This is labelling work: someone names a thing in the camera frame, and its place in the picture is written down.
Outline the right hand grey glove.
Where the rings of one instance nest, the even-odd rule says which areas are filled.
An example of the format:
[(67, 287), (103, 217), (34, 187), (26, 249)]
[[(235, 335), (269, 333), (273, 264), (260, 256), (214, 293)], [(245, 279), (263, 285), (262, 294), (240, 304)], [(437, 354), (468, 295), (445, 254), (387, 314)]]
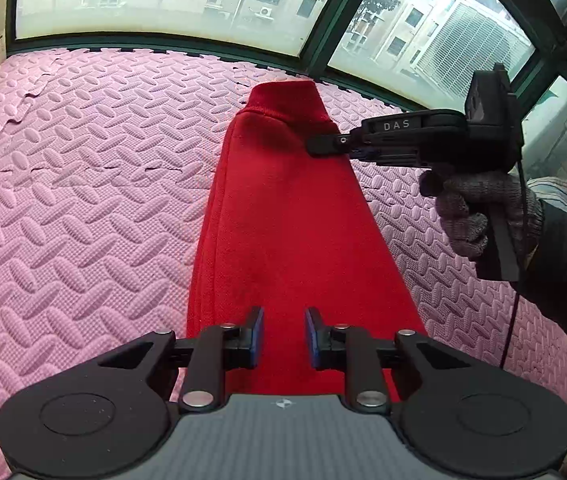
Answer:
[(492, 235), (489, 212), (505, 215), (515, 254), (525, 260), (535, 252), (544, 224), (541, 201), (511, 174), (459, 174), (446, 179), (427, 170), (419, 178), (423, 196), (435, 199), (442, 229), (457, 255), (477, 260)]

